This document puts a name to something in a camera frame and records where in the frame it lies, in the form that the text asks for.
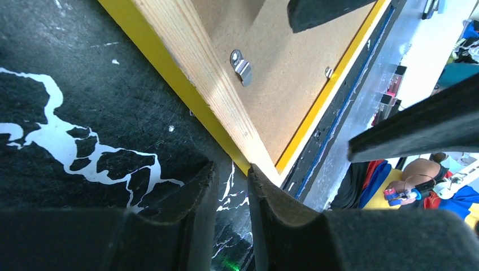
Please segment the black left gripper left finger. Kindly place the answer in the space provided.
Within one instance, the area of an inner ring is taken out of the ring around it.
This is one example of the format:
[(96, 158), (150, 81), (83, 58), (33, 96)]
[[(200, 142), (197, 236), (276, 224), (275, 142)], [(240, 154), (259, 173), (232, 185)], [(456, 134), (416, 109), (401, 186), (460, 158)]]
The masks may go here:
[(158, 204), (1, 210), (2, 270), (210, 270), (214, 162)]

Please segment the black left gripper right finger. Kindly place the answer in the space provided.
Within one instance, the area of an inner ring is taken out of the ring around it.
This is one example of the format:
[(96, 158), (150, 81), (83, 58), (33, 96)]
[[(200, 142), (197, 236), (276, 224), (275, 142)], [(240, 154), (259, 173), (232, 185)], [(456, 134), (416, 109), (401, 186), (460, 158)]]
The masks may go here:
[(478, 237), (443, 210), (340, 209), (298, 202), (252, 165), (257, 270), (477, 270)]

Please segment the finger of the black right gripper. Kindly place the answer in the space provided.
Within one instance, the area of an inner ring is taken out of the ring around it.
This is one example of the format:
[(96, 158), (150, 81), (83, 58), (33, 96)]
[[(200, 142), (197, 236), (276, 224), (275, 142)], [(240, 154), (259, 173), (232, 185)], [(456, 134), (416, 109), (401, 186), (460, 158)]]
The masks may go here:
[(293, 33), (299, 33), (374, 2), (374, 0), (291, 0), (287, 5), (288, 21)]
[(352, 163), (436, 152), (478, 152), (478, 75), (349, 140)]

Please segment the yellow wooden picture frame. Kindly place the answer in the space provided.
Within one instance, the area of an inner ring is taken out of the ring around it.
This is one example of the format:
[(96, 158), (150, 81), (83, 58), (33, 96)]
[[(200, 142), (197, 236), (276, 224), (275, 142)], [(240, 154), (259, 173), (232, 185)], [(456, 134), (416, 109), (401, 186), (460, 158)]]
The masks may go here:
[(220, 61), (194, 1), (102, 1), (124, 33), (243, 172), (282, 185), (392, 1), (375, 1), (339, 63), (274, 163)]

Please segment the brown cardboard backing board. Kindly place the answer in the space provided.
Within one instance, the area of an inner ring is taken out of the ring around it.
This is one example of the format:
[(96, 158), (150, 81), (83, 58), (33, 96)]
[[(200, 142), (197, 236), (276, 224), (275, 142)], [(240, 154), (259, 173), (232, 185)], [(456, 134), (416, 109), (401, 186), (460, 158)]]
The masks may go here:
[[(293, 33), (287, 1), (194, 1), (215, 51), (276, 163), (374, 3), (318, 27)], [(239, 49), (251, 64), (243, 87), (230, 64)]]

